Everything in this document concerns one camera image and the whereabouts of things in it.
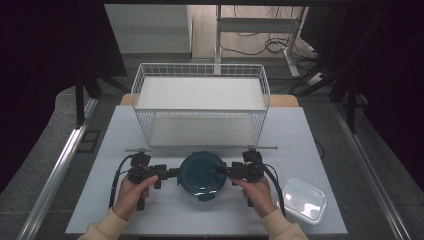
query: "clear plastic container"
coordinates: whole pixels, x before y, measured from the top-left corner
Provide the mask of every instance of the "clear plastic container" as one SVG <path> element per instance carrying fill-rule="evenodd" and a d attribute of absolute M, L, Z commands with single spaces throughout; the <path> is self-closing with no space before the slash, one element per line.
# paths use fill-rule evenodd
<path fill-rule="evenodd" d="M 327 196 L 319 189 L 298 179 L 290 179 L 283 189 L 284 207 L 288 213 L 317 225 L 322 221 Z"/>

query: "person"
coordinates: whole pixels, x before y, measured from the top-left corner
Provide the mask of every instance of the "person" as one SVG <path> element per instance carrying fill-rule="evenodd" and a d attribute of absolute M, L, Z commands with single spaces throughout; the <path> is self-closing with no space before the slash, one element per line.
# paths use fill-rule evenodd
<path fill-rule="evenodd" d="M 137 202 L 149 196 L 149 186 L 158 180 L 158 176 L 152 176 L 136 185 L 128 180 L 128 176 L 121 182 L 118 200 L 109 209 L 108 214 L 96 223 L 90 223 L 86 233 L 79 240 L 91 239 L 118 239 L 131 216 L 137 210 Z M 271 198 L 268 180 L 262 177 L 256 183 L 247 183 L 243 180 L 231 179 L 236 185 L 243 188 L 243 196 L 250 198 L 256 214 L 261 218 L 261 223 L 269 235 L 269 239 L 308 239 L 297 223 L 290 223 L 284 218 L 280 209 L 275 206 Z"/>

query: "wire rack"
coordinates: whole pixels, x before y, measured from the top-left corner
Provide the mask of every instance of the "wire rack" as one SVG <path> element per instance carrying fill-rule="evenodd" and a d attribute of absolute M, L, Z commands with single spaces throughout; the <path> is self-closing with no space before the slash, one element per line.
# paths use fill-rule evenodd
<path fill-rule="evenodd" d="M 255 146 L 269 101 L 262 65 L 146 63 L 131 91 L 149 147 Z"/>

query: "beige sleeve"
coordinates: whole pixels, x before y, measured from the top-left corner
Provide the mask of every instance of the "beige sleeve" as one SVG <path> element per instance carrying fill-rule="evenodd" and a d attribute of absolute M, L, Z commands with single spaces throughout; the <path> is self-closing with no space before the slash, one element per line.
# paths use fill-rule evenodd
<path fill-rule="evenodd" d="M 300 229 L 299 224 L 293 224 L 287 221 L 287 219 L 283 216 L 279 208 L 271 214 L 262 218 L 261 222 L 269 235 L 269 239 L 308 239 L 305 233 L 303 233 L 302 229 Z"/>
<path fill-rule="evenodd" d="M 116 240 L 127 225 L 128 222 L 116 216 L 110 208 L 108 214 L 100 222 L 90 223 L 87 232 L 78 240 Z"/>

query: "white tabletop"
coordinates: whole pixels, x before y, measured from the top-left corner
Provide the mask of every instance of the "white tabletop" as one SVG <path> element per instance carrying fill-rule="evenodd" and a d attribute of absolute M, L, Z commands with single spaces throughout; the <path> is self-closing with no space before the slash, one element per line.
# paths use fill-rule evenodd
<path fill-rule="evenodd" d="M 270 108 L 258 145 L 278 146 L 278 150 L 260 150 L 263 161 L 278 172 L 280 185 L 296 178 L 323 191 L 327 209 L 319 225 L 298 222 L 306 234 L 339 235 L 347 230 L 340 215 L 327 175 L 321 163 L 302 108 Z M 146 142 L 131 106 L 118 106 L 113 114 L 102 146 L 78 201 L 66 233 L 84 233 L 87 225 L 99 221 L 108 211 L 114 173 L 128 153 L 125 149 L 145 147 Z M 243 161 L 245 149 L 162 149 L 153 150 L 150 165 L 167 164 L 177 168 L 195 151 L 210 151 L 227 165 Z M 129 169 L 129 162 L 122 170 Z M 277 200 L 275 189 L 271 187 Z M 227 181 L 209 202 L 177 186 L 176 178 L 162 182 L 162 189 L 151 188 L 146 209 L 137 212 L 124 233 L 144 236 L 263 236 L 266 232 L 253 208 L 247 207 L 241 188 Z"/>

